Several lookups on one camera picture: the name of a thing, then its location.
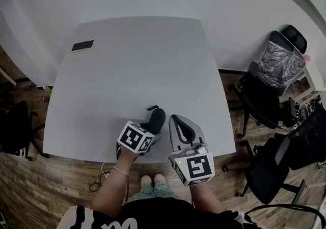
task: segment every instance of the pink object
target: pink object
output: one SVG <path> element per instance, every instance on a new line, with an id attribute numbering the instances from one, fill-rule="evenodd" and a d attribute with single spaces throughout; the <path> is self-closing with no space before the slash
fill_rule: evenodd
<path id="1" fill-rule="evenodd" d="M 309 55 L 304 54 L 303 56 L 304 56 L 304 59 L 305 59 L 306 61 L 310 61 L 310 56 L 309 56 Z"/>

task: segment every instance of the person's right arm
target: person's right arm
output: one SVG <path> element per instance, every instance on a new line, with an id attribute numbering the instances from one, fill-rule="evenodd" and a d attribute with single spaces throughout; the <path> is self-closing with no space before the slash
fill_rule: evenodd
<path id="1" fill-rule="evenodd" d="M 201 183 L 189 187 L 197 210 L 208 211 L 216 214 L 226 211 L 207 183 Z"/>

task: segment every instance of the bracelet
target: bracelet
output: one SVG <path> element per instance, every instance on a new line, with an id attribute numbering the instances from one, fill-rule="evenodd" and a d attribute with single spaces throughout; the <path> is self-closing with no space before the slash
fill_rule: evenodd
<path id="1" fill-rule="evenodd" d="M 130 176 L 129 176 L 126 172 L 122 171 L 122 170 L 119 169 L 118 167 L 113 166 L 112 168 L 114 168 L 114 169 L 120 171 L 121 173 L 125 174 L 128 178 L 130 178 Z"/>

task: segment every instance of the black t-shirt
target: black t-shirt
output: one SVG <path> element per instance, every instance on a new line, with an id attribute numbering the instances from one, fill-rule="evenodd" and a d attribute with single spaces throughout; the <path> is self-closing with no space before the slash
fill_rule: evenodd
<path id="1" fill-rule="evenodd" d="M 136 200 L 124 205 L 116 218 L 85 207 L 72 207 L 58 229 L 138 228 L 258 228 L 249 216 L 225 211 L 221 214 L 196 210 L 190 203 L 174 198 Z"/>

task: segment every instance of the hand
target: hand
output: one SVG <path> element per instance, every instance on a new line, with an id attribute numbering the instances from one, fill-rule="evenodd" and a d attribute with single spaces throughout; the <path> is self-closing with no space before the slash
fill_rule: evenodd
<path id="1" fill-rule="evenodd" d="M 127 158 L 129 160 L 134 161 L 135 158 L 138 157 L 139 155 L 140 155 L 140 153 L 134 153 L 125 146 L 121 147 L 121 156 L 120 157 Z"/>

